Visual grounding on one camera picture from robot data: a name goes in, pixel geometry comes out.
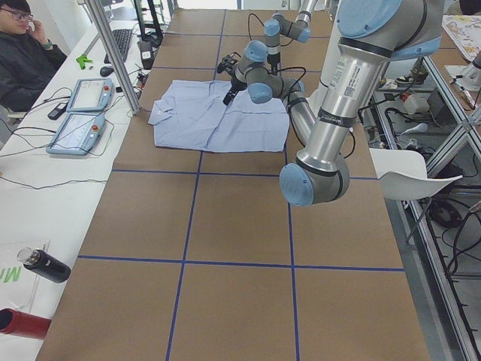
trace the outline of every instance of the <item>white desk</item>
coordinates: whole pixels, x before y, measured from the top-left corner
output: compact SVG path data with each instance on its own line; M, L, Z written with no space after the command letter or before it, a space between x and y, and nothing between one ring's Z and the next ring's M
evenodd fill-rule
M114 21L111 23L111 27L113 29L131 29L134 24L135 22L132 21ZM105 55L100 40L96 42L88 54L88 57L94 60L94 63L87 63L86 69L80 70L75 60L89 46L96 33L96 28L92 26L83 36L42 93L37 104L42 99L49 98L61 87L73 89L78 79L100 77L99 71L104 66L103 58ZM133 35L126 62L128 73L135 71L138 69L138 65L141 65L136 40L137 37ZM137 72L134 72L131 79L134 80L136 76ZM119 86L115 74L110 77L113 78L115 86ZM70 92L63 89L56 94L56 97L69 95ZM111 104L115 102L118 96L113 97ZM56 130L65 115L62 115L58 120L49 120L47 114L59 102L60 100L50 102L33 110L26 116L20 126L37 126ZM35 187L59 184L70 180L94 179L105 181L108 179L113 159L119 151L131 119L130 108L125 98L119 100L106 113L106 119L112 122L115 127L111 139L108 140L113 127L111 124L107 124L104 134L92 149L95 154L100 154L105 149L101 156L52 156L47 154L44 148L13 156L3 156L31 149L24 140L12 135L0 152L0 156L3 156L0 157L0 171L7 179L31 184ZM48 144L52 138L51 133L34 129L24 129L19 131L19 134L27 135L25 138L36 147ZM45 190L31 190L0 180L0 199L2 200L0 244L38 240L50 241L48 252L66 264L73 266L103 190L103 183L67 184ZM55 284L41 278L31 313L51 318L56 311L64 287L65 283ZM4 341L0 341L0 359L32 361L42 344L42 341L29 338L4 336L2 340L4 338L6 338Z

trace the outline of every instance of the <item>white chair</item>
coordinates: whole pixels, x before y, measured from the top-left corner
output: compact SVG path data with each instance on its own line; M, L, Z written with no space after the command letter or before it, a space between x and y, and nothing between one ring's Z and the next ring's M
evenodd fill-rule
M21 121L26 114L25 111L11 111L10 109L4 108L0 105L0 113L2 112L2 110L5 113L5 116L7 117L7 123L10 126Z
M462 175L451 178L428 178L423 156L413 150L370 149L381 181L384 198L395 201L413 201L432 197L448 184L461 179Z

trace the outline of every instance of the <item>keyboard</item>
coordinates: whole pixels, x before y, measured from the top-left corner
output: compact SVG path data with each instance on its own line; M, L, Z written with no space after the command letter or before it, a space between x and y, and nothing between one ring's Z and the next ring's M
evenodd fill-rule
M122 60L125 62L127 60L127 55L129 54L130 40L132 39L132 30L131 29L115 29L115 30L112 30L112 35L113 35L113 38L115 39L115 42L117 42L120 55L122 56ZM110 60L108 59L107 54L105 54L104 63L110 64Z

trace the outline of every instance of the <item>cup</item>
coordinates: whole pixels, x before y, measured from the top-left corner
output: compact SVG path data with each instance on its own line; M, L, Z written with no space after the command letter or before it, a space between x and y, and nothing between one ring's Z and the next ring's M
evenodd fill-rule
M43 340L50 322L47 318L4 308L0 311L0 333Z

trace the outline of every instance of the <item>computer mouse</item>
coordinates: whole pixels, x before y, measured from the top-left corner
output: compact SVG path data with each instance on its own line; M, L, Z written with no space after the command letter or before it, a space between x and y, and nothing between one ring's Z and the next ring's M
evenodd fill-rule
M112 73L113 73L113 68L111 66L102 66L100 68L100 75L102 77L108 77Z

